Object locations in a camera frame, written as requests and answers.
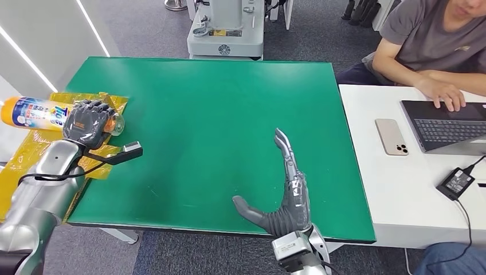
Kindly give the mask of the person's right hand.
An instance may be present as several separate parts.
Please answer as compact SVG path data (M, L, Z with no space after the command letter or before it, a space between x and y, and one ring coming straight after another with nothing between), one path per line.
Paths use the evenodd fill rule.
M459 111L466 107L464 95L452 84L440 82L430 77L421 77L415 84L422 94L431 99L434 106L439 109L443 102L448 111Z

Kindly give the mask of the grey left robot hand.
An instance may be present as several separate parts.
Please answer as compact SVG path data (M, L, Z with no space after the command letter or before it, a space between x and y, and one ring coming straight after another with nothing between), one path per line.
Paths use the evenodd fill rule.
M105 129L115 109L100 100L82 100L76 103L62 128L64 139L83 145L87 149L100 148L109 136Z

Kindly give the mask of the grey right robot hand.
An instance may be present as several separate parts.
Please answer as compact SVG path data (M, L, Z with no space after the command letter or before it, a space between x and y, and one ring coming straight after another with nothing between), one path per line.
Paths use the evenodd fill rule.
M291 143L279 128L275 129L274 142L281 151L285 171L280 207L272 212L263 212L250 206L239 195L234 196L232 201L240 216L279 238L294 231L307 231L312 222L306 178L297 166Z

